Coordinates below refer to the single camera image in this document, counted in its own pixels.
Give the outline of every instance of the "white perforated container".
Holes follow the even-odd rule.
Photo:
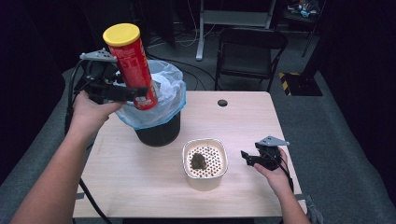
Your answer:
[[[205,169],[192,169],[191,159],[195,153],[205,158]],[[223,144],[217,139],[196,139],[183,148],[183,166],[187,181],[197,190],[215,189],[228,168],[227,154]]]

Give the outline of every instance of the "yellow lid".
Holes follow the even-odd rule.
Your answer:
[[[105,42],[113,47],[122,47],[134,43],[139,36],[139,28],[131,23],[113,25],[103,33]]]

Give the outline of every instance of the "gray carpet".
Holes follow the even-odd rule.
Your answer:
[[[278,72],[302,72],[316,39],[305,58],[305,34],[287,34],[289,45],[281,57]],[[191,40],[194,35],[179,40]],[[204,59],[195,61],[197,42],[177,43],[175,49],[156,43],[148,53],[190,63],[214,76],[216,68],[216,34],[205,42]],[[173,63],[184,71],[189,91],[214,88],[213,78],[203,71]],[[64,72],[66,81],[71,70]],[[364,156],[358,142],[332,98],[320,73],[315,76],[322,97],[287,96],[276,76],[271,95],[282,130],[290,141],[290,155],[304,194],[314,198],[325,223],[396,223],[396,209],[391,203],[376,169]],[[224,91],[263,91],[257,80],[225,77],[220,81]],[[63,140],[66,94],[54,108],[47,123],[24,157],[0,188],[0,223],[8,223],[30,187],[35,183],[50,157]],[[111,219],[121,223],[119,218]],[[102,223],[99,218],[78,218],[77,223]],[[256,223],[278,223],[279,218],[256,218]]]

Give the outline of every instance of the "dark object in basket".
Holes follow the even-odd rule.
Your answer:
[[[191,159],[191,166],[194,170],[204,170],[207,167],[205,157],[201,153],[194,153]]]

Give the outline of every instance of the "hand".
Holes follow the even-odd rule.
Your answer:
[[[281,165],[286,169],[285,161],[288,160],[288,156],[282,148],[279,147],[278,149],[283,159]],[[258,163],[254,164],[254,168],[268,179],[268,183],[277,197],[283,192],[291,191],[288,177],[281,168],[278,167],[274,171],[270,171]]]
[[[74,113],[69,132],[72,130],[78,131],[93,137],[108,120],[108,116],[119,110],[124,104],[113,102],[99,105],[89,99],[87,92],[82,91],[74,103]]]

